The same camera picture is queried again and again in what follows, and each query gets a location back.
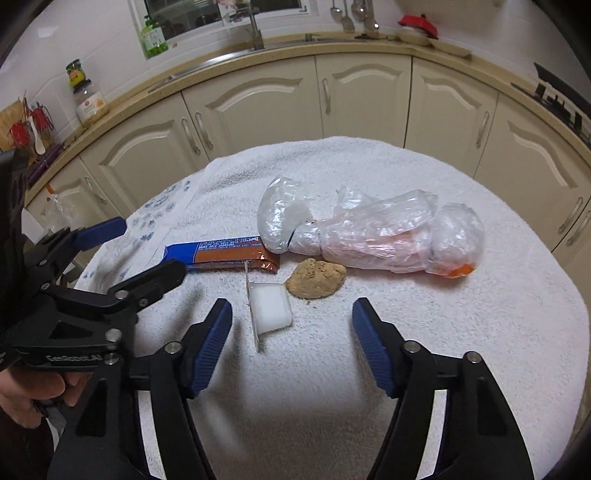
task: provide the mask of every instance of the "blue gripper pad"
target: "blue gripper pad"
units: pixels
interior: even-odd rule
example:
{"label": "blue gripper pad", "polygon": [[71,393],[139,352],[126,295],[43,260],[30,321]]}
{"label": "blue gripper pad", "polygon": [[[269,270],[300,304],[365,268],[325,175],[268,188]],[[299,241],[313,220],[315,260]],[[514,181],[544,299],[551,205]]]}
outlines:
{"label": "blue gripper pad", "polygon": [[78,230],[76,239],[74,240],[74,246],[78,250],[86,252],[91,248],[98,247],[109,240],[123,235],[126,230],[127,223],[125,223],[125,220],[121,217],[115,217],[111,220],[98,223],[95,226]]}
{"label": "blue gripper pad", "polygon": [[363,354],[377,386],[384,390],[387,396],[394,398],[396,385],[392,376],[392,362],[378,332],[374,329],[371,315],[375,315],[375,312],[368,312],[361,299],[355,300],[353,303],[353,328],[359,343],[361,343]]}
{"label": "blue gripper pad", "polygon": [[193,327],[208,329],[201,347],[193,357],[193,375],[189,388],[193,395],[197,396],[209,385],[217,360],[228,338],[232,327],[232,305],[225,299],[217,299],[205,321]]}

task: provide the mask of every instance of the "beige countertop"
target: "beige countertop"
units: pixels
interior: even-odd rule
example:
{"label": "beige countertop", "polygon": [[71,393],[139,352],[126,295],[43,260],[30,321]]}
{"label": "beige countertop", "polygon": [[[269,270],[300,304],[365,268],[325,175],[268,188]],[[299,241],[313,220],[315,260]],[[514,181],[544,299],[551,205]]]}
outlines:
{"label": "beige countertop", "polygon": [[[343,39],[353,37],[353,34],[336,35],[335,33],[330,33],[322,35],[330,38],[342,37]],[[301,39],[301,37],[302,35],[298,35],[297,37],[293,35],[290,37],[278,37],[266,39],[265,43],[266,45],[270,46],[276,42],[294,40],[296,38]],[[244,48],[248,48],[248,46],[236,46],[232,50],[237,51]],[[82,152],[92,142],[96,141],[101,135],[104,135],[110,129],[117,126],[124,120],[128,119],[132,115],[135,115],[144,108],[153,105],[159,100],[180,92],[181,90],[184,90],[197,83],[204,82],[226,73],[235,72],[246,67],[252,67],[277,60],[329,53],[391,53],[411,55],[425,60],[430,60],[465,73],[466,75],[474,77],[475,79],[492,86],[493,88],[521,103],[527,109],[531,110],[534,114],[539,116],[544,122],[556,130],[591,166],[591,151],[587,148],[587,146],[585,146],[584,143],[581,142],[581,140],[558,118],[545,110],[537,102],[511,86],[511,82],[514,82],[528,90],[533,90],[534,86],[531,85],[527,80],[476,56],[470,56],[464,59],[436,50],[433,47],[420,47],[400,41],[331,41],[326,43],[302,43],[271,50],[261,50],[253,52],[249,55],[207,66],[177,80],[173,80],[172,82],[166,84],[154,92],[149,92],[151,86],[168,75],[228,52],[229,50],[215,52],[211,55],[208,55],[207,57],[200,57],[191,62],[182,64],[174,70],[165,72],[150,79],[147,82],[144,82],[143,84],[128,92],[127,95],[124,95],[123,97],[112,102],[111,111],[87,131],[85,131],[79,138],[73,141],[66,148],[64,153],[43,174],[39,181],[36,182],[32,188],[27,190],[25,194],[25,206],[28,205],[33,200],[33,198],[35,198],[35,195],[41,191],[41,189],[53,178],[54,175],[56,175],[56,173],[58,173],[65,165],[68,164],[69,161],[74,159],[75,156]]]}

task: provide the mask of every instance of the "tiled wall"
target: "tiled wall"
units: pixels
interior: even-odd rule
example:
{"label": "tiled wall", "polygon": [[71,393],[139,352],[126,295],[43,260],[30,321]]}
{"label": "tiled wall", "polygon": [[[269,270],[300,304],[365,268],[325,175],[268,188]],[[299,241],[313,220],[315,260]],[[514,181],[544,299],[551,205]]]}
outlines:
{"label": "tiled wall", "polygon": [[[180,63],[248,38],[245,25],[223,32],[198,30],[168,52],[146,60],[129,2],[54,0],[27,28],[0,69],[0,109],[27,91],[50,110],[62,140],[79,126],[66,64],[81,59],[107,99]],[[260,19],[264,37],[339,30],[332,0],[311,0],[313,15]],[[336,0],[342,6],[342,0]],[[381,31],[397,27],[404,13],[426,13],[444,40],[471,48],[523,76],[537,61],[591,100],[591,82],[564,38],[531,0],[374,0]]]}

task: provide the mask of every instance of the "window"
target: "window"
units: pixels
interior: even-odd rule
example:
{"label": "window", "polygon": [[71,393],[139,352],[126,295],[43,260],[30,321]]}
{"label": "window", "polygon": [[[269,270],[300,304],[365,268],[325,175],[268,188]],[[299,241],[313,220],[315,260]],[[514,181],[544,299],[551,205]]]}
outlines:
{"label": "window", "polygon": [[[251,0],[253,7],[258,7],[260,13],[292,10],[306,12],[302,7],[303,0]],[[205,25],[219,22],[223,26],[228,22],[228,14],[234,12],[230,5],[233,0],[144,0],[145,7],[152,19],[162,27],[164,37],[176,37],[182,33]],[[235,3],[237,8],[245,4]]]}

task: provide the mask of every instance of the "human hand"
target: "human hand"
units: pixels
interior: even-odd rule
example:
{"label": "human hand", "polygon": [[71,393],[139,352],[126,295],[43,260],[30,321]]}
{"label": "human hand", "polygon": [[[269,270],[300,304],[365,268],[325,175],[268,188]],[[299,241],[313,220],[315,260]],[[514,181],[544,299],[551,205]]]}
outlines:
{"label": "human hand", "polygon": [[33,400],[49,400],[61,396],[68,406],[74,406],[90,374],[40,372],[14,365],[0,372],[0,407],[16,423],[34,429],[41,424],[41,414]]}

